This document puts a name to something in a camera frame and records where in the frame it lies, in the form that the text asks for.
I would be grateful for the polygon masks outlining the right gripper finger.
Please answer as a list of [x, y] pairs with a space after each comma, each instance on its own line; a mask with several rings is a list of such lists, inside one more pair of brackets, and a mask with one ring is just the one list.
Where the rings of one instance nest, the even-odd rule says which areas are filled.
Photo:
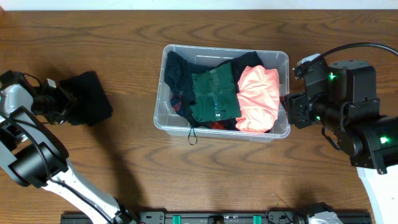
[[282, 105], [287, 114], [289, 124], [299, 123], [301, 113], [303, 112], [303, 93], [284, 95]]
[[305, 92], [301, 92], [297, 99], [298, 108], [298, 124], [297, 128], [303, 129], [315, 124], [310, 116], [310, 103]]

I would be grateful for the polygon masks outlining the black garment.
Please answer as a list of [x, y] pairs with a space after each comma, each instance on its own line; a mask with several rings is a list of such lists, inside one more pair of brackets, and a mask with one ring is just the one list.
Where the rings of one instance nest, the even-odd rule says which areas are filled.
[[224, 62], [218, 64], [217, 67], [220, 67], [226, 63], [231, 64], [235, 89], [236, 89], [237, 93], [239, 92], [238, 81], [239, 81], [243, 71], [245, 70], [245, 68], [246, 67], [255, 67], [258, 65], [261, 65], [261, 66], [264, 65], [262, 60], [259, 58], [257, 52], [248, 52], [240, 57], [225, 60]]
[[60, 86], [76, 98], [67, 116], [71, 125], [93, 126], [112, 117], [113, 108], [95, 71], [61, 80]]

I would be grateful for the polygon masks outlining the salmon pink garment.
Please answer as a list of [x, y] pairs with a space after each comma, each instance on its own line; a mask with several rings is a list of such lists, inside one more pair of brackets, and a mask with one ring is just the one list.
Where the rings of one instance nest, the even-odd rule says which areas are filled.
[[238, 81], [237, 93], [241, 117], [236, 128], [243, 132], [265, 133], [279, 116], [279, 74], [262, 65], [247, 66]]

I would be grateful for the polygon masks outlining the red navy plaid shirt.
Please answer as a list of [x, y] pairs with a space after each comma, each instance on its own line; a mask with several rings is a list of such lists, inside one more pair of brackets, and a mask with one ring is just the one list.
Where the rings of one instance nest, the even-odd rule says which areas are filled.
[[229, 131], [239, 131], [236, 128], [236, 120], [227, 119], [220, 121], [207, 121], [207, 122], [198, 122], [194, 119], [192, 115], [192, 110], [190, 108], [190, 104], [188, 100], [184, 100], [181, 96], [172, 95], [170, 99], [170, 104], [174, 111], [181, 117], [185, 118], [191, 126], [194, 128], [204, 127], [208, 129], [220, 129], [220, 130], [229, 130]]

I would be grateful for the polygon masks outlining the dark green garment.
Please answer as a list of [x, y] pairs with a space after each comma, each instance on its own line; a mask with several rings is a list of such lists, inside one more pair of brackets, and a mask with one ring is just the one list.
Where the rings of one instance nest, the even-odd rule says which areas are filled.
[[190, 105], [193, 119], [198, 123], [236, 119], [241, 116], [231, 64], [192, 73], [195, 101]]

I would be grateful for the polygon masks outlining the dark navy garment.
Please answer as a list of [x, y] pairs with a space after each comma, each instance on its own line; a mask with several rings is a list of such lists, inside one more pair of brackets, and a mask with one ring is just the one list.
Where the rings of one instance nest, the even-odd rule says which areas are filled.
[[193, 112], [190, 109], [190, 105], [195, 102], [192, 74], [211, 69], [213, 67], [190, 63], [174, 51], [167, 54], [164, 82], [172, 92], [170, 104], [175, 112], [185, 118], [194, 128], [201, 124], [193, 118]]

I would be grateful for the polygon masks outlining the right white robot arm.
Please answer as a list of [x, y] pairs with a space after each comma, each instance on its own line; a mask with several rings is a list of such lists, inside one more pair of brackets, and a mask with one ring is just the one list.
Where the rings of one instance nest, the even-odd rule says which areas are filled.
[[380, 113], [376, 70], [364, 60], [327, 63], [320, 54], [298, 62], [305, 89], [283, 97], [289, 124], [314, 124], [357, 169], [377, 223], [397, 223], [397, 117]]

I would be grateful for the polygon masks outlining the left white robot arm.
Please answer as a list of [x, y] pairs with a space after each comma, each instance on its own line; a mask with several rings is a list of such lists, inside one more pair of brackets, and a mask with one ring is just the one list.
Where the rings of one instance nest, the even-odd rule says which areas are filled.
[[17, 184], [53, 192], [81, 210], [93, 223], [139, 223], [139, 217], [74, 169], [48, 124], [93, 126], [113, 109], [94, 71], [38, 86], [29, 74], [1, 75], [1, 168]]

